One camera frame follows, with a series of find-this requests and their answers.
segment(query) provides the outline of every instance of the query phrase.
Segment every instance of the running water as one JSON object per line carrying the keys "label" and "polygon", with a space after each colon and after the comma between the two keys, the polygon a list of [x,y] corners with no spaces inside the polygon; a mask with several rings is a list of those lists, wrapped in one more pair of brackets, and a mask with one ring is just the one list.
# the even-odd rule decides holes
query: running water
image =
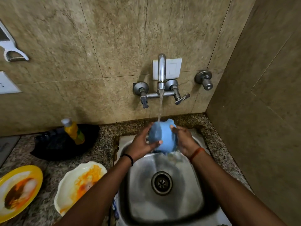
{"label": "running water", "polygon": [[159,94],[160,94],[160,107],[159,107],[159,114],[158,114],[158,122],[160,122],[164,89],[158,89],[158,91],[159,91]]}

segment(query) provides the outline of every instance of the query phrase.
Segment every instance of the wall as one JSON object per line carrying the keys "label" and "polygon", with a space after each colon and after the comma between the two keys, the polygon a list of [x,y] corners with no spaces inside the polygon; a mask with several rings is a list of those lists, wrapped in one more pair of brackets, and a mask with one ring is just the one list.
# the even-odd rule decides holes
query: wall
{"label": "wall", "polygon": [[207,114],[255,194],[301,221],[301,0],[256,0]]}
{"label": "wall", "polygon": [[217,86],[255,0],[1,0],[0,19],[29,62],[0,69],[22,93],[0,95],[0,136],[45,131],[72,117],[107,124],[156,117],[132,84],[151,80],[159,53],[183,58],[179,89],[163,116],[204,112],[214,89],[193,81],[210,69]]}

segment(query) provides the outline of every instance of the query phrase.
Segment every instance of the dirty plate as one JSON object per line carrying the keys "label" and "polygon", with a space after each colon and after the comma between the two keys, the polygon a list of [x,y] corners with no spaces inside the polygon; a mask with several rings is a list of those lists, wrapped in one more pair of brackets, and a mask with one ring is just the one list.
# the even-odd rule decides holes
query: dirty plate
{"label": "dirty plate", "polygon": [[0,223],[22,212],[36,197],[43,181],[40,168],[18,167],[0,179]]}
{"label": "dirty plate", "polygon": [[55,209],[64,216],[106,172],[102,164],[93,161],[81,163],[67,172],[58,185],[54,200]]}

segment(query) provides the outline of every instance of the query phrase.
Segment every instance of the granite countertop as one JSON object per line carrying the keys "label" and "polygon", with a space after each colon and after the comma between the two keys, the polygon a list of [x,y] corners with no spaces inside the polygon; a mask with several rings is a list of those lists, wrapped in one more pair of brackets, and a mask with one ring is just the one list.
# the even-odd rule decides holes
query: granite countertop
{"label": "granite countertop", "polygon": [[[251,190],[242,172],[205,114],[188,114],[169,118],[172,118],[176,125],[196,128],[198,132],[203,135],[214,160],[225,171]],[[53,201],[57,192],[58,183],[63,176],[80,163],[89,161],[101,163],[107,169],[111,168],[113,166],[116,140],[118,140],[118,137],[136,134],[151,121],[156,121],[156,119],[100,125],[98,139],[91,150],[74,159],[57,162],[46,161],[32,156],[30,152],[34,148],[34,137],[36,135],[21,136],[17,145],[0,168],[0,177],[17,167],[33,164],[42,169],[44,180],[41,190],[33,202],[23,212],[5,222],[3,225],[35,226],[54,224],[61,218],[54,208]],[[108,217],[104,220],[103,226],[107,225],[107,221]]]}

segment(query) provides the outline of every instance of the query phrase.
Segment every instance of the person's left arm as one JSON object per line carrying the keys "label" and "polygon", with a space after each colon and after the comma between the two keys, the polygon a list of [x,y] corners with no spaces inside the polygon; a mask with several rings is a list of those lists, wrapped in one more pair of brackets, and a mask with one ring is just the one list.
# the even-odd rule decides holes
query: person's left arm
{"label": "person's left arm", "polygon": [[[146,143],[145,137],[151,126],[152,123],[141,130],[125,152],[132,157],[134,162],[151,152],[153,148],[162,144],[162,140],[153,144]],[[62,219],[53,226],[101,225],[131,165],[130,158],[122,156],[118,162],[69,209]]]}

